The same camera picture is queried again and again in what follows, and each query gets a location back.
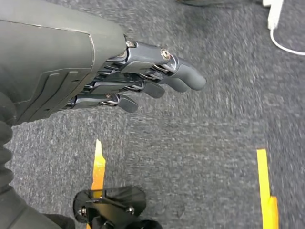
black mount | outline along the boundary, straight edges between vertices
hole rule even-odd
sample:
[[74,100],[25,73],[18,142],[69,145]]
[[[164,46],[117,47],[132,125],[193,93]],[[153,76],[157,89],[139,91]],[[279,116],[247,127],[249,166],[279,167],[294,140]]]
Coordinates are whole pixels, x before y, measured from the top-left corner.
[[145,192],[135,186],[84,190],[73,203],[75,219],[92,229],[162,229],[156,221],[139,220],[145,208]]

robotic finger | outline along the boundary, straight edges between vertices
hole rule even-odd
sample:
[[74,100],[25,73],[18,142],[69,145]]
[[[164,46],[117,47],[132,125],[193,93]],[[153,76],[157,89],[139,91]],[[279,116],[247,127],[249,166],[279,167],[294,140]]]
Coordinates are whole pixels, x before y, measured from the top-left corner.
[[138,105],[121,92],[146,93],[160,98],[165,90],[160,84],[183,93],[188,89],[201,90],[206,82],[191,64],[166,49],[126,39],[127,49],[124,53],[107,60],[93,81],[64,109],[108,105],[133,113]]

black wheel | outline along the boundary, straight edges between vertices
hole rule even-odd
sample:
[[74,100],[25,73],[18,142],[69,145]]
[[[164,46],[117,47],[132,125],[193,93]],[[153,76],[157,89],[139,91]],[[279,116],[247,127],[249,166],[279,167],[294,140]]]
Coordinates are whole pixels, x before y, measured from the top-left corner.
[[162,229],[162,226],[154,220],[142,220],[131,223],[126,229]]

gray carpet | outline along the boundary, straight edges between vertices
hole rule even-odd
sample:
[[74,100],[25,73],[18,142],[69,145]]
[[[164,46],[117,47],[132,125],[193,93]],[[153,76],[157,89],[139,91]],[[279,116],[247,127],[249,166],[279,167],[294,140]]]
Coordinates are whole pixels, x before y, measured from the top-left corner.
[[[14,128],[13,185],[41,212],[72,216],[91,184],[95,141],[107,159],[106,187],[148,194],[145,217],[165,229],[261,228],[256,149],[267,147],[282,229],[305,227],[304,57],[275,47],[268,9],[194,8],[174,0],[50,0],[107,17],[130,36],[192,61],[202,92],[166,88],[159,100],[133,94],[140,109],[59,112]],[[285,0],[275,37],[305,50],[305,5]]]

bolt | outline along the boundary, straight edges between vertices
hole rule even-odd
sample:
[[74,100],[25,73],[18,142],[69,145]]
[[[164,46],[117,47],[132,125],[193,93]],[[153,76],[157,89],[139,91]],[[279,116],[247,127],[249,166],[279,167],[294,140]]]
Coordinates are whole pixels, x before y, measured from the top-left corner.
[[134,43],[131,42],[131,41],[127,41],[126,45],[127,47],[129,47],[129,48],[135,48],[136,47],[136,45]]
[[105,97],[108,98],[108,99],[111,99],[111,98],[112,98],[112,94],[107,93],[107,94],[105,94]]
[[166,61],[168,61],[170,59],[170,54],[166,49],[161,49],[161,56],[163,57],[163,59],[164,59]]
[[85,207],[82,207],[78,211],[78,214],[81,216],[86,216],[87,215],[87,209]]
[[130,215],[133,215],[135,213],[135,209],[133,207],[129,207],[127,212],[130,213]]

